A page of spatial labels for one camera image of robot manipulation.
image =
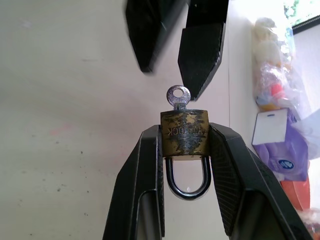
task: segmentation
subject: blue logo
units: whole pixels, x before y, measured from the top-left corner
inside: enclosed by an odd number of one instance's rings
[[[284,169],[293,169],[295,167],[294,164],[292,162],[288,161],[288,160],[280,160],[279,164]]]

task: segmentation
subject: padlock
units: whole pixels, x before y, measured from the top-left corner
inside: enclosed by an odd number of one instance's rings
[[[174,95],[175,90],[182,96]],[[166,93],[173,110],[161,112],[162,154],[165,157],[167,181],[171,191],[184,200],[195,200],[203,196],[210,187],[209,118],[206,110],[187,109],[191,99],[189,90],[181,85],[169,88]],[[200,188],[184,192],[174,179],[173,160],[195,160],[201,158],[203,181]]]

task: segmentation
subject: padlock body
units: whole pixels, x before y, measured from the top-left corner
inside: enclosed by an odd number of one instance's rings
[[[162,154],[174,156],[208,156],[209,119],[205,110],[161,112]]]

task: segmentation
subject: padlock shackle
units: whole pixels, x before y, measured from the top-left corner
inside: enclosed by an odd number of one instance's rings
[[[206,194],[211,184],[211,169],[209,156],[202,156],[201,164],[203,176],[201,186],[193,192],[184,192],[177,186],[175,182],[174,164],[172,157],[165,158],[166,179],[168,181],[169,188],[174,195],[176,195],[180,199],[192,201],[199,199],[204,194]]]

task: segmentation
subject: purple package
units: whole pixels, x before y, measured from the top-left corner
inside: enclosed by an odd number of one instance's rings
[[[308,146],[291,124],[288,108],[260,112],[256,116],[252,146],[279,181],[306,181]]]

